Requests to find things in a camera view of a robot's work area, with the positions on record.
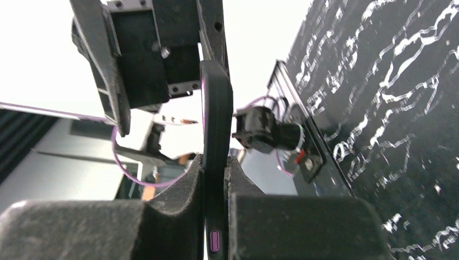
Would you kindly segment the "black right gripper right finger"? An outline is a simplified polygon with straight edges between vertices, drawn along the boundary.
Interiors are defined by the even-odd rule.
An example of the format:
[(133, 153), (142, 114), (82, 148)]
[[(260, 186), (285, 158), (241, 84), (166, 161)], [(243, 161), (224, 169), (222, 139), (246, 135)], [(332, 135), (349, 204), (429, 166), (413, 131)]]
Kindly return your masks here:
[(390, 259), (381, 220), (350, 196), (327, 158), (321, 196), (264, 194), (236, 158), (225, 170), (229, 193), (229, 259)]

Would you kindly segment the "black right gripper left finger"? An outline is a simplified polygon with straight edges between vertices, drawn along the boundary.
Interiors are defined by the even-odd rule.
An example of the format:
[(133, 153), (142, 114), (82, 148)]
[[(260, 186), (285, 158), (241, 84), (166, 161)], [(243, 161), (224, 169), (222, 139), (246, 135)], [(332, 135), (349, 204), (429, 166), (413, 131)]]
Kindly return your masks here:
[(202, 259), (197, 155), (151, 201), (21, 201), (1, 215), (1, 259)]

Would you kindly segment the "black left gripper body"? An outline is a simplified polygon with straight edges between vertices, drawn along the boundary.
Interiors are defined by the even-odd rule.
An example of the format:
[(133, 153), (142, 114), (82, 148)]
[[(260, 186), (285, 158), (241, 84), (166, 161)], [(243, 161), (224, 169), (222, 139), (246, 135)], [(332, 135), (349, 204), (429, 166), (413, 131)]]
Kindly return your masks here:
[(106, 10), (131, 108), (201, 88), (195, 1), (108, 1)]

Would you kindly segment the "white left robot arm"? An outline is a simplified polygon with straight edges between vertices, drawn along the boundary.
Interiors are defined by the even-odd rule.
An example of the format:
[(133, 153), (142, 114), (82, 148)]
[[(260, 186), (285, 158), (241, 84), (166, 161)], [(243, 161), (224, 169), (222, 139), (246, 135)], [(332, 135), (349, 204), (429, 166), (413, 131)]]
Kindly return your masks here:
[(105, 117), (141, 149), (126, 157), (169, 161), (159, 145), (170, 100), (202, 95), (204, 168), (225, 163), (233, 91), (222, 1), (71, 1), (72, 39), (89, 62)]

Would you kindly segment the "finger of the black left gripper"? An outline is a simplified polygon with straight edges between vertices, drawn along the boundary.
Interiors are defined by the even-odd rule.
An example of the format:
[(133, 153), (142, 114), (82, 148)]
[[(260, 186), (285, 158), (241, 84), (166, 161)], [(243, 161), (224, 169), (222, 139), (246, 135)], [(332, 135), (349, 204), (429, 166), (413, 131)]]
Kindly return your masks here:
[(197, 0), (200, 43), (204, 60), (215, 60), (230, 75), (222, 0)]
[(90, 60), (108, 92), (112, 116), (120, 136), (130, 132), (130, 106), (123, 79), (110, 45), (103, 5), (100, 1), (70, 1), (76, 27)]

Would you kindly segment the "black phone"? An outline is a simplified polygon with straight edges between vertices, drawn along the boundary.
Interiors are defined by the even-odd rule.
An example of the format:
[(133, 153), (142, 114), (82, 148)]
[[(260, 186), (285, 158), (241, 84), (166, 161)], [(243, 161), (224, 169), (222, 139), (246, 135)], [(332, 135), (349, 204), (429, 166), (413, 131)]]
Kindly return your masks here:
[(204, 218), (207, 256), (228, 259), (228, 199), (225, 168), (230, 148), (233, 89), (217, 61), (202, 61), (201, 100), (204, 130)]

